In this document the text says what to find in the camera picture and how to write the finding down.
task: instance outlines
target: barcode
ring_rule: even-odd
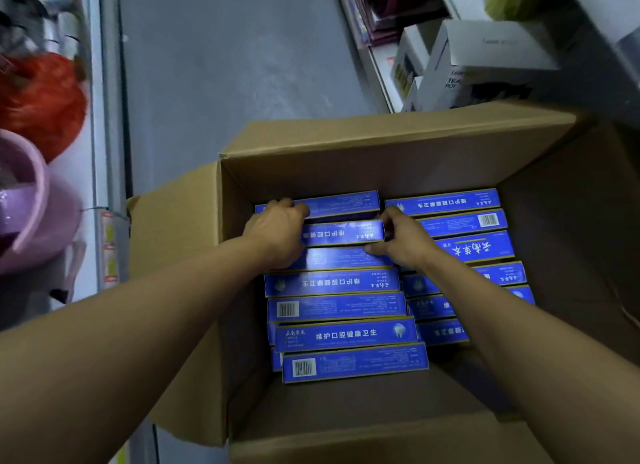
[[[293,378],[299,376],[316,376],[316,359],[293,360]]]
[[[478,215],[478,221],[480,222],[480,227],[496,227],[500,225],[498,221],[498,215],[495,213],[487,213],[486,215]]]
[[[300,316],[300,302],[280,302],[278,301],[278,317],[298,317]]]

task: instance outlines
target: hand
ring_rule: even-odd
[[[305,249],[300,241],[302,224],[308,216],[307,205],[283,198],[271,200],[262,213],[249,219],[243,237],[262,250],[266,271],[285,269],[300,257]]]
[[[395,206],[384,210],[380,219],[388,231],[393,230],[393,239],[367,245],[364,248],[367,253],[388,255],[396,264],[422,272],[425,262],[441,251],[418,222]]]

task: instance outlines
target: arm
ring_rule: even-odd
[[[234,294],[300,256],[307,215],[270,202],[241,237],[0,334],[0,462],[107,462]]]
[[[394,239],[366,250],[438,286],[553,459],[640,462],[640,369],[444,252],[395,207],[382,218]]]

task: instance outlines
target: tooth logo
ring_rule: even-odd
[[[406,328],[404,327],[404,324],[396,323],[394,325],[394,333],[396,333],[396,337],[402,338],[405,332]]]

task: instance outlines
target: orange plastic bag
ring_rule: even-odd
[[[87,100],[75,63],[55,53],[9,61],[12,75],[0,74],[0,128],[26,137],[50,163],[84,124]]]

